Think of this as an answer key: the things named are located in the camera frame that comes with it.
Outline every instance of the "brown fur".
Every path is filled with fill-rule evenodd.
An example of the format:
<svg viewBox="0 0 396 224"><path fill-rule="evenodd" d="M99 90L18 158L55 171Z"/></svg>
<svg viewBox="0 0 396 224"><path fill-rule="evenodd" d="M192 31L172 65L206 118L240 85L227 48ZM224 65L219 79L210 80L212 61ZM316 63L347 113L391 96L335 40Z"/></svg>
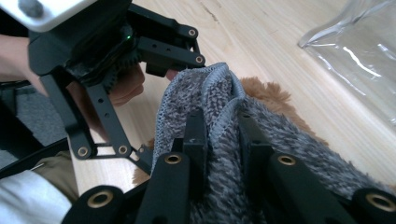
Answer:
<svg viewBox="0 0 396 224"><path fill-rule="evenodd" d="M282 91L278 84L274 82L261 83L257 77L241 78L241 83L247 95L258 99L273 113L284 115L289 118L301 130L307 132L324 145L328 145L325 140L317 137L316 134L312 132L305 121L298 116L296 109L288 104L290 94L286 91ZM147 147L154 149L154 139L147 142ZM136 169L133 182L134 184L143 183L143 181L148 178L148 175Z"/></svg>

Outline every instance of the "transparent plastic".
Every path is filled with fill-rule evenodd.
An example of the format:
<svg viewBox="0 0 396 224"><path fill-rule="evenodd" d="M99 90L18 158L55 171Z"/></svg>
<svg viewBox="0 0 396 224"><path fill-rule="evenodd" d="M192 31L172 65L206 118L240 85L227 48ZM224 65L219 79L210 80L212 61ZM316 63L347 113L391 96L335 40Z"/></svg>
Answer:
<svg viewBox="0 0 396 224"><path fill-rule="evenodd" d="M299 46L396 130L396 0L349 0Z"/></svg>

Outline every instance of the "gray fuzzy fabric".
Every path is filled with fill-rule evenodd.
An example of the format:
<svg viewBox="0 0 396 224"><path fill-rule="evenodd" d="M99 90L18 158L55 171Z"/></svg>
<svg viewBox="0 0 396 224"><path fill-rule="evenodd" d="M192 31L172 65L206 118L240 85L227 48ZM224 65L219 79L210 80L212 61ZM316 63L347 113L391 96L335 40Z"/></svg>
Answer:
<svg viewBox="0 0 396 224"><path fill-rule="evenodd" d="M174 138L183 137L189 112L204 110L212 150L207 155L204 199L191 203L191 223L265 223L251 209L244 191L239 153L237 112L254 118L276 152L303 160L325 188L346 198L361 188L390 192L385 185L356 170L350 163L299 130L284 116L245 95L227 64L217 63L181 72L166 90L157 118L154 161L170 151Z"/></svg>

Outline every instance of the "black metal bracket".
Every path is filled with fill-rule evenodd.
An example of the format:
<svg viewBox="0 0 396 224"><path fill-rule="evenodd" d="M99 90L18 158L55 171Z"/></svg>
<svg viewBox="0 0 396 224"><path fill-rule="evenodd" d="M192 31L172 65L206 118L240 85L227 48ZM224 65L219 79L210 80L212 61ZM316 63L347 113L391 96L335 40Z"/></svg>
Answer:
<svg viewBox="0 0 396 224"><path fill-rule="evenodd" d="M198 31L130 0L97 1L46 33L30 32L29 61L41 76L60 113L76 158L126 158L149 174L151 161L138 158L107 95L118 72L146 62L147 72L164 77L168 69L205 66ZM109 140L95 144L66 86L79 82L88 93ZM114 154L98 155L100 146Z"/></svg>

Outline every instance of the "dark floor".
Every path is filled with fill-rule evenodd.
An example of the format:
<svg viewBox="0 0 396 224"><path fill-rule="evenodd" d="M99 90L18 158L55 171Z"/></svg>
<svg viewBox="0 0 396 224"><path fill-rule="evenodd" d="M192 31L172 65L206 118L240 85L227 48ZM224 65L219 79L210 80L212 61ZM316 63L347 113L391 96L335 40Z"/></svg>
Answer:
<svg viewBox="0 0 396 224"><path fill-rule="evenodd" d="M17 89L15 94L17 118L43 146L66 137L61 118L50 99L36 92L31 86ZM0 168L15 160L13 155L0 148Z"/></svg>

